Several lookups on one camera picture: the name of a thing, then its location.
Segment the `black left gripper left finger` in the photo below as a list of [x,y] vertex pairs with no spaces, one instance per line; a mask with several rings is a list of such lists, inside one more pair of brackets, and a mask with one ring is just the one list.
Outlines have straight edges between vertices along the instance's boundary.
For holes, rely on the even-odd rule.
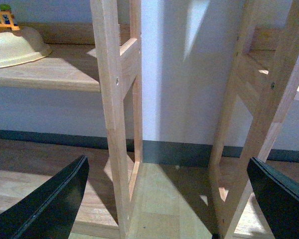
[[0,214],[0,239],[67,239],[89,174],[80,156],[17,204]]

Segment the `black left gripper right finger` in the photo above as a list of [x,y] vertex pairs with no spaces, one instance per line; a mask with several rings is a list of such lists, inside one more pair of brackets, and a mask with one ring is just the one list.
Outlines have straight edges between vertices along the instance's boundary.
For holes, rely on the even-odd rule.
[[299,239],[299,183],[254,157],[247,173],[274,237]]

